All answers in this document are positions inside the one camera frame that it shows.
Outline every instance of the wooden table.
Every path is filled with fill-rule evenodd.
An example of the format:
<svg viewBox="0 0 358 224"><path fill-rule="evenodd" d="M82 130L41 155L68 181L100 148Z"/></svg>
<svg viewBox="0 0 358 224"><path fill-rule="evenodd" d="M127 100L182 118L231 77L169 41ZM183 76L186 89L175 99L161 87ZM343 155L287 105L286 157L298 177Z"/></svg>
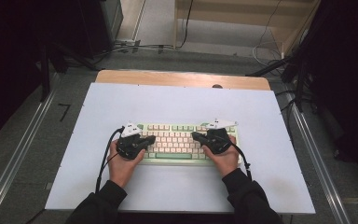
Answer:
<svg viewBox="0 0 358 224"><path fill-rule="evenodd" d="M174 47L176 47L178 19L187 19L190 2L191 0L175 0ZM304 31L310 27L319 4L320 0L194 0L190 19L268 25L273 38L276 41L283 41L283 46L277 45L280 52L287 55L298 43Z"/></svg>
<svg viewBox="0 0 358 224"><path fill-rule="evenodd" d="M198 73L103 70L95 82L159 86L212 87L224 89L270 91L269 82L263 77L234 77Z"/></svg>

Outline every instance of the white cable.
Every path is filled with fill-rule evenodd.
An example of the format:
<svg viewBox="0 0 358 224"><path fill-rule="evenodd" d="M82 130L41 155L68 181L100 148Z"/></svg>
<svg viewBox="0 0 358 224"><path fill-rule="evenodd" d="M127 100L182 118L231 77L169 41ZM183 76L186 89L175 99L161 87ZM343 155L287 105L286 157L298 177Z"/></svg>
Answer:
<svg viewBox="0 0 358 224"><path fill-rule="evenodd" d="M253 50L252 50L252 54L254 56L254 58L261 64L265 65L265 66L269 66L268 64L265 64L265 63L262 63L260 62L260 60L257 59L257 57L255 56L255 49L258 49L258 47L262 46L262 45L266 45L266 44L272 44L272 43L282 43L282 47L283 47L283 42L282 41L269 41L269 42L264 42L264 43L261 43L259 45L256 45Z"/></svg>

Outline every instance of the table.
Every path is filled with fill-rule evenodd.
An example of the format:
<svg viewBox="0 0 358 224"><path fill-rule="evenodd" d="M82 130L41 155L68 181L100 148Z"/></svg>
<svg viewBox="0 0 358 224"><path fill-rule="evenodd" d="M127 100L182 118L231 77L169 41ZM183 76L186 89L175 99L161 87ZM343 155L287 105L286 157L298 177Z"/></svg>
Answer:
<svg viewBox="0 0 358 224"><path fill-rule="evenodd" d="M225 89L211 88L214 84ZM183 104L191 100L193 105ZM232 106L236 110L225 109ZM275 95L264 78L145 71L102 71L91 84L46 209L74 209L94 191L106 140L112 127L119 128L127 118L135 123L202 123L216 114L239 122L241 148L271 207L280 214L314 213ZM102 183L106 179L105 171ZM232 212L215 167L139 165L125 190L129 195L120 211Z"/></svg>
<svg viewBox="0 0 358 224"><path fill-rule="evenodd" d="M176 48L178 19L187 19L191 0L175 0L173 46ZM190 19L219 21L270 28L280 52L288 55L310 27L320 0L194 0Z"/></svg>

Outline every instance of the person's left hand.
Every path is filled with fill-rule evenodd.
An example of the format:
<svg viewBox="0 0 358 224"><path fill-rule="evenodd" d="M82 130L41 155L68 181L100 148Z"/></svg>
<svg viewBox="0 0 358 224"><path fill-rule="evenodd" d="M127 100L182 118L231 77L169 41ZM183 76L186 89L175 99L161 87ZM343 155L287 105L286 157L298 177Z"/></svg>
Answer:
<svg viewBox="0 0 358 224"><path fill-rule="evenodd" d="M117 140L110 145L110 154L107 157L115 156L109 163L109 179L124 188L130 181L136 165L144 158L145 149L142 149L134 160L127 160L117 154Z"/></svg>

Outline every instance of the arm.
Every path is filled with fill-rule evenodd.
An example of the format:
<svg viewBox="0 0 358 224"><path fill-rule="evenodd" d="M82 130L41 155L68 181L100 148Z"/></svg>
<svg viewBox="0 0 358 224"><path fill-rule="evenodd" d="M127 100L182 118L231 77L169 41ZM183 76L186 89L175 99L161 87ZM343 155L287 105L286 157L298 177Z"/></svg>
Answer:
<svg viewBox="0 0 358 224"><path fill-rule="evenodd" d="M123 189L130 181L136 165L144 157L142 150L133 161L117 155L117 140L110 146L109 180L98 193L91 193L68 217L65 223L115 223L117 209L127 196Z"/></svg>
<svg viewBox="0 0 358 224"><path fill-rule="evenodd" d="M223 177L228 191L227 199L234 207L236 223L282 223L278 214L269 207L266 194L260 185L252 182L240 168L237 168L239 153L234 147L219 155L214 155L206 146L202 148Z"/></svg>

